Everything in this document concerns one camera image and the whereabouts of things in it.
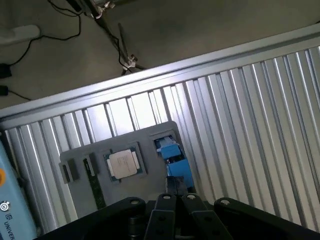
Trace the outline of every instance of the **blue component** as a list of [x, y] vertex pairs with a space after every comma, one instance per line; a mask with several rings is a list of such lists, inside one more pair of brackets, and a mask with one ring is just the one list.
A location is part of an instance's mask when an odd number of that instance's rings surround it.
[[0, 236], [4, 240], [33, 240], [37, 237], [36, 226], [1, 142], [0, 169], [1, 174], [4, 172], [0, 204], [6, 203], [5, 208], [9, 206], [6, 211], [0, 210]]
[[192, 179], [191, 170], [187, 159], [177, 161], [174, 163], [169, 163], [166, 166], [168, 176], [181, 177], [184, 178], [184, 183], [187, 188], [194, 186], [194, 181]]
[[170, 144], [161, 148], [161, 155], [164, 160], [181, 155], [178, 144]]
[[[169, 162], [165, 161], [168, 176], [183, 176], [186, 187], [193, 187], [194, 181], [192, 179], [190, 166], [188, 160], [181, 151], [179, 144], [177, 144], [170, 136], [157, 139], [155, 143], [158, 148], [157, 152], [161, 153], [164, 160], [169, 160]], [[176, 156], [182, 156], [182, 160], [170, 162], [170, 158]]]

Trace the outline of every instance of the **gray floor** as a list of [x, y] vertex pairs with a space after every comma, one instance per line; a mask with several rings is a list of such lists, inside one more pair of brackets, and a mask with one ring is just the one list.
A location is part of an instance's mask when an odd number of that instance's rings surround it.
[[[53, 0], [67, 6], [64, 0]], [[136, 0], [108, 12], [118, 34], [122, 23], [130, 53], [148, 68], [308, 26], [320, 20], [319, 0]], [[0, 25], [36, 24], [46, 35], [77, 32], [75, 17], [54, 11], [45, 0], [0, 0]], [[0, 47], [0, 63], [12, 63], [28, 43]], [[41, 39], [0, 80], [39, 99], [120, 75], [118, 53], [92, 19], [82, 16], [82, 34], [69, 41]], [[0, 109], [25, 100], [0, 97]]]

